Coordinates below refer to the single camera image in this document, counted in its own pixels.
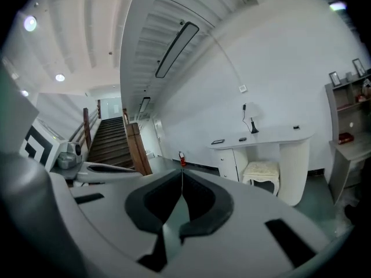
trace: white cabinet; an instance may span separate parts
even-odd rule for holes
[[[242,174],[248,165],[245,148],[215,150],[220,176],[242,182]]]

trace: table lamp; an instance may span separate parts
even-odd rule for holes
[[[259,109],[258,109],[257,105],[254,102],[247,103],[244,106],[243,110],[245,111],[246,117],[251,119],[251,125],[252,125],[251,133],[252,134],[258,133],[259,131],[255,128],[255,124],[254,124],[254,121],[253,121],[253,118],[259,116]]]

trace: black and white pattern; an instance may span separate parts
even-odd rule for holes
[[[53,145],[31,126],[25,141],[23,141],[21,154],[33,158],[45,166],[52,148]]]

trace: staircase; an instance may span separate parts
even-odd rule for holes
[[[101,121],[87,161],[134,169],[122,118]]]

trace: wall socket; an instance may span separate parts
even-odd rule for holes
[[[240,86],[240,87],[239,87],[239,91],[240,91],[241,93],[244,93],[244,92],[247,92],[248,90],[247,90],[246,86],[243,85],[243,86]]]

